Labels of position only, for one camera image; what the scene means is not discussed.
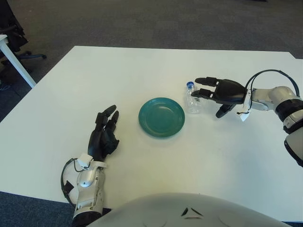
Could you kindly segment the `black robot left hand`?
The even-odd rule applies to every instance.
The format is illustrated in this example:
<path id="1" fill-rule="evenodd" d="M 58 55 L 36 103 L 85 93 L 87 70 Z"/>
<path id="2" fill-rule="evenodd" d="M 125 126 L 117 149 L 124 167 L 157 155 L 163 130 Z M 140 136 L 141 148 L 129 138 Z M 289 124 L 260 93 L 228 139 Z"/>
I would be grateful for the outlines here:
<path id="1" fill-rule="evenodd" d="M 119 140 L 114 135 L 118 118 L 119 111 L 116 105 L 97 114 L 96 126 L 88 144 L 88 155 L 92 156 L 94 161 L 104 162 L 106 156 L 112 154 L 118 147 Z"/>

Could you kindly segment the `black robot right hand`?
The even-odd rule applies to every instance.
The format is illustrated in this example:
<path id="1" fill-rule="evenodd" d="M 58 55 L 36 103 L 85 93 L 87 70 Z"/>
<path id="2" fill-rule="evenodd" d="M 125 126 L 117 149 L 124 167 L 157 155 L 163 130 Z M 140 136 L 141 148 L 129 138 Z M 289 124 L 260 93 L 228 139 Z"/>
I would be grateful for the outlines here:
<path id="1" fill-rule="evenodd" d="M 247 89 L 240 83 L 229 79 L 213 77 L 197 78 L 195 82 L 201 85 L 215 87 L 214 91 L 201 88 L 191 93 L 192 97 L 204 98 L 221 104 L 216 113 L 217 118 L 225 116 L 236 105 L 243 104 Z"/>

